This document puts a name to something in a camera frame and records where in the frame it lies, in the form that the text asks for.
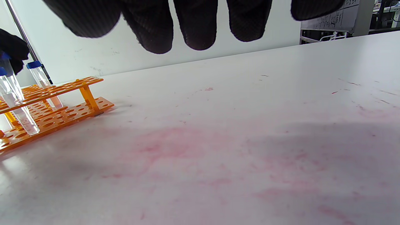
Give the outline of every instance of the gloved hand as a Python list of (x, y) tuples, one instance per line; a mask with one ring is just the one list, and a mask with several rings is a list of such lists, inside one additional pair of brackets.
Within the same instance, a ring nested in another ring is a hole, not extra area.
[(28, 59), (29, 48), (26, 42), (0, 29), (0, 52), (2, 51), (11, 57), (10, 63), (14, 73), (20, 72), (24, 66), (22, 61)]
[[(172, 48), (173, 24), (168, 0), (44, 0), (77, 36), (98, 38), (110, 32), (120, 14), (148, 51), (163, 54)], [(229, 25), (240, 41), (262, 37), (272, 0), (227, 0)], [(344, 0), (292, 0), (296, 20), (308, 20), (338, 10)], [(174, 0), (185, 43), (195, 50), (214, 44), (218, 0)]]

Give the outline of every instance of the test tube rack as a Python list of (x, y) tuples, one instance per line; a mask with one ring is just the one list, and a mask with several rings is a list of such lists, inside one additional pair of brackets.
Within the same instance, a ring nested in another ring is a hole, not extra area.
[[(3, 98), (0, 97), (0, 114), (5, 114), (8, 121), (13, 126), (9, 131), (0, 130), (0, 156), (9, 153), (16, 147), (42, 138), (88, 117), (98, 116), (113, 107), (114, 104), (106, 99), (102, 97), (93, 97), (89, 85), (100, 81), (103, 81), (103, 79), (91, 76), (60, 86), (51, 86), (46, 89), (33, 85), (22, 90), (25, 97), (24, 103), (12, 108), (8, 107)], [(53, 109), (47, 103), (48, 98), (77, 89), (80, 90), (85, 100), (84, 103), (72, 107), (64, 106), (58, 110)], [(12, 111), (24, 106), (28, 107), (32, 118), (39, 127), (40, 132), (38, 134), (32, 136), (28, 135), (15, 119)]]

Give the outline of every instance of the test tube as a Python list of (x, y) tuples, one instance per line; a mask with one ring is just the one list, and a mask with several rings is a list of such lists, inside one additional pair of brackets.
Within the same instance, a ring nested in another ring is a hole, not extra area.
[(18, 99), (22, 102), (25, 100), (25, 98), (22, 93), (21, 86), (20, 86), (20, 84), (17, 80), (17, 77), (15, 76), (14, 70), (11, 66), (11, 63), (10, 63), (11, 57), (7, 53), (2, 52), (2, 51), (0, 51), (0, 54), (1, 54), (0, 67), (3, 67), (6, 70), (6, 72), (7, 72), (6, 77), (11, 85), (11, 88), (17, 95)]
[[(0, 94), (8, 107), (14, 107), (21, 104), (14, 90), (11, 88), (10, 82), (6, 78), (7, 71), (0, 67)], [(20, 122), (21, 126), (29, 135), (39, 133), (39, 127), (33, 120), (26, 106), (13, 110), (15, 118)]]
[[(49, 88), (51, 87), (50, 81), (47, 79), (46, 75), (42, 70), (42, 64), (39, 61), (33, 61), (26, 65), (29, 71), (32, 73), (33, 78), (36, 80), (36, 83), (41, 88)], [(58, 96), (48, 98), (47, 102), (52, 108), (61, 109), (64, 107), (58, 98)]]

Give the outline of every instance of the blue cap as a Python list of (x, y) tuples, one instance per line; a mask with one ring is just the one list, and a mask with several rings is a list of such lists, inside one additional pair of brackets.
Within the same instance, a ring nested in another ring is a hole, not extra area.
[(7, 53), (2, 52), (1, 53), (1, 59), (2, 60), (9, 60), (9, 59), (11, 59), (11, 57)]
[(26, 67), (28, 69), (34, 69), (34, 68), (38, 68), (38, 67), (41, 67), (41, 66), (42, 66), (42, 64), (39, 61), (33, 61), (33, 62), (30, 62), (30, 63), (28, 63), (26, 65)]
[(5, 76), (5, 75), (7, 75), (7, 71), (3, 67), (0, 67), (0, 76)]

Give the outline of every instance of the white countertop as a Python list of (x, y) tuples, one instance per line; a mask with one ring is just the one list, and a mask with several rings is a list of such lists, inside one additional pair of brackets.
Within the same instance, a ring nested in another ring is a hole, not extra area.
[(104, 76), (114, 110), (0, 163), (0, 224), (398, 225), (399, 40)]

